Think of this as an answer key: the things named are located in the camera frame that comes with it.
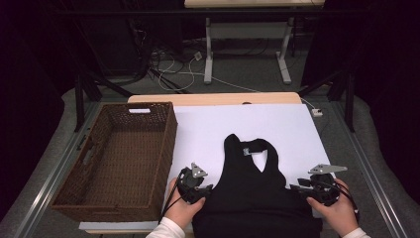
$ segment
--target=person's arm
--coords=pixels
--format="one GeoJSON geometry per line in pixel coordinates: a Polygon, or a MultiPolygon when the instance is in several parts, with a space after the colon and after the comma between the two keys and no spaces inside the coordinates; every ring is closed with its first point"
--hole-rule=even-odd
{"type": "MultiPolygon", "coordinates": [[[[343,185],[347,190],[349,187],[340,179],[336,182],[343,185]]],[[[355,211],[350,200],[340,194],[336,203],[331,206],[325,206],[312,197],[307,198],[308,203],[318,212],[320,212],[343,238],[368,238],[365,232],[359,227],[356,220],[355,211]]]]}
{"type": "MultiPolygon", "coordinates": [[[[175,182],[176,178],[170,182],[167,191],[168,194],[170,194],[172,188],[175,186],[175,182]]],[[[201,198],[194,204],[189,204],[183,199],[178,200],[179,198],[180,194],[178,189],[176,189],[169,203],[173,204],[173,206],[166,212],[157,228],[155,228],[154,231],[147,236],[148,238],[185,237],[183,229],[185,229],[191,222],[195,213],[203,207],[205,197],[201,198]]]]}

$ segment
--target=white table leg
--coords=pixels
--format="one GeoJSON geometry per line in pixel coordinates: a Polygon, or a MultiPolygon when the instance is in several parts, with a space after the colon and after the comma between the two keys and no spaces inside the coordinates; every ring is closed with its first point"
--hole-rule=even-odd
{"type": "Polygon", "coordinates": [[[210,18],[206,18],[206,42],[207,42],[207,58],[206,68],[204,71],[204,83],[210,84],[213,73],[213,53],[211,51],[211,23],[210,18]]]}
{"type": "Polygon", "coordinates": [[[288,68],[286,65],[286,61],[284,60],[284,57],[287,52],[287,45],[288,45],[288,41],[291,34],[292,24],[293,24],[293,18],[289,18],[286,28],[284,29],[284,37],[281,43],[281,50],[280,52],[275,53],[277,55],[278,66],[280,67],[280,72],[281,72],[281,76],[283,78],[284,84],[291,83],[290,75],[288,73],[288,68]]]}

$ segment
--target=black tank top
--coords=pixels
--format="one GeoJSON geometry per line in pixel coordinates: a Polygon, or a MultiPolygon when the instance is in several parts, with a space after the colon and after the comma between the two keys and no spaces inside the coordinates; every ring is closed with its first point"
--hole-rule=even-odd
{"type": "Polygon", "coordinates": [[[219,182],[194,216],[196,238],[320,236],[322,221],[297,191],[285,187],[278,155],[266,140],[225,140],[225,163],[219,182]],[[251,153],[267,150],[261,172],[251,153]]]}

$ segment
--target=brown basket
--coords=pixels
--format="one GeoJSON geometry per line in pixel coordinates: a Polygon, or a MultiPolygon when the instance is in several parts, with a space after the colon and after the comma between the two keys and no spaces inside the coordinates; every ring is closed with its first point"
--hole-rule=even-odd
{"type": "Polygon", "coordinates": [[[52,209],[76,221],[158,220],[176,127],[170,102],[104,105],[52,209]]]}

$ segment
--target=white sleeve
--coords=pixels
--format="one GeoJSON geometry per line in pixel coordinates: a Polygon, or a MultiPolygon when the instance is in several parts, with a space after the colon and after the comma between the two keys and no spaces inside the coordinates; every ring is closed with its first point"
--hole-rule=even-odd
{"type": "Polygon", "coordinates": [[[362,230],[362,228],[358,228],[352,232],[350,232],[349,234],[345,235],[343,238],[370,238],[370,236],[368,236],[364,230],[362,230]]]}
{"type": "Polygon", "coordinates": [[[172,220],[164,217],[147,238],[184,238],[185,232],[172,220]]]}

